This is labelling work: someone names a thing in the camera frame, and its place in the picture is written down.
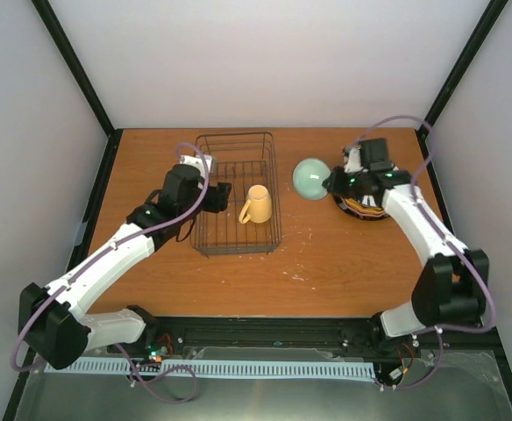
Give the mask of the yellow scalloped plate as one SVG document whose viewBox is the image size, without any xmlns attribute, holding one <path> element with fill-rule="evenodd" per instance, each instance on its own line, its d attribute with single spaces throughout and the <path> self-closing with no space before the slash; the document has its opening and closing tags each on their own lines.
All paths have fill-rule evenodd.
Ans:
<svg viewBox="0 0 512 421">
<path fill-rule="evenodd" d="M 345 206 L 345 210 L 361 219 L 383 219 L 387 218 L 388 214 L 377 206 L 363 205 L 353 199 L 343 199 L 341 204 Z"/>
</svg>

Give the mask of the yellow ceramic mug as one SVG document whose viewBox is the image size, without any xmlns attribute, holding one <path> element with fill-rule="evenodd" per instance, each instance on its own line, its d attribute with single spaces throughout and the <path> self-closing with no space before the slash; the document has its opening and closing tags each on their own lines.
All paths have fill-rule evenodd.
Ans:
<svg viewBox="0 0 512 421">
<path fill-rule="evenodd" d="M 238 215 L 240 224 L 253 222 L 266 223 L 273 212 L 272 197 L 264 185 L 256 184 L 249 188 L 245 204 Z"/>
</svg>

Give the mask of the black wire dish rack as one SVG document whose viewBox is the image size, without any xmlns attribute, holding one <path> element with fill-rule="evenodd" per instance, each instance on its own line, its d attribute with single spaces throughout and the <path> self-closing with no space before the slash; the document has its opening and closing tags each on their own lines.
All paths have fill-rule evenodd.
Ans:
<svg viewBox="0 0 512 421">
<path fill-rule="evenodd" d="M 214 158 L 210 182 L 228 182 L 231 193 L 226 212 L 202 212 L 197 216 L 190 237 L 192 247 L 206 257 L 274 251 L 281 243 L 281 211 L 272 133 L 201 134 L 196 138 L 196 146 Z M 261 224 L 242 224 L 238 216 L 254 185 L 268 190 L 271 216 Z"/>
</svg>

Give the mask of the light green ceramic bowl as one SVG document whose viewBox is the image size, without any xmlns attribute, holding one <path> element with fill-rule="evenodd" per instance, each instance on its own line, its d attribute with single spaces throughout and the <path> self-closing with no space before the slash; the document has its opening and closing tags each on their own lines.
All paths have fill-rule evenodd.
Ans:
<svg viewBox="0 0 512 421">
<path fill-rule="evenodd" d="M 318 201 L 327 196 L 323 182 L 330 176 L 330 168 L 318 158 L 300 161 L 293 170 L 292 183 L 299 196 Z"/>
</svg>

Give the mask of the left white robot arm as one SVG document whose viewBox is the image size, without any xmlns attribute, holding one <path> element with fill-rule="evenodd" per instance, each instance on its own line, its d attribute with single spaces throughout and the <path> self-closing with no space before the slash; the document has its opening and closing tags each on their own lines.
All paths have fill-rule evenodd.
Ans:
<svg viewBox="0 0 512 421">
<path fill-rule="evenodd" d="M 170 239 L 180 240 L 185 223 L 202 212 L 226 211 L 232 186 L 209 183 L 203 164 L 176 164 L 161 189 L 126 218 L 98 250 L 45 287 L 35 283 L 20 294 L 18 334 L 51 367 L 69 367 L 102 346 L 129 344 L 139 353 L 160 348 L 158 319 L 138 305 L 89 314 L 92 304 L 119 278 Z"/>
</svg>

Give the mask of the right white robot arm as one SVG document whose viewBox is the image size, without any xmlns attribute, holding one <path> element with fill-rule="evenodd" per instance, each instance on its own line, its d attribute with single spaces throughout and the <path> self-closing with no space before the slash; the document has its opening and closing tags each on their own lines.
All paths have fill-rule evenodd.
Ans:
<svg viewBox="0 0 512 421">
<path fill-rule="evenodd" d="M 344 163 L 322 182 L 338 208 L 366 221 L 392 218 L 423 266 L 411 298 L 372 316 L 371 347 L 385 353 L 419 332 L 478 331 L 490 303 L 489 258 L 457 239 L 425 202 L 412 175 L 389 158 L 385 139 L 343 150 Z"/>
</svg>

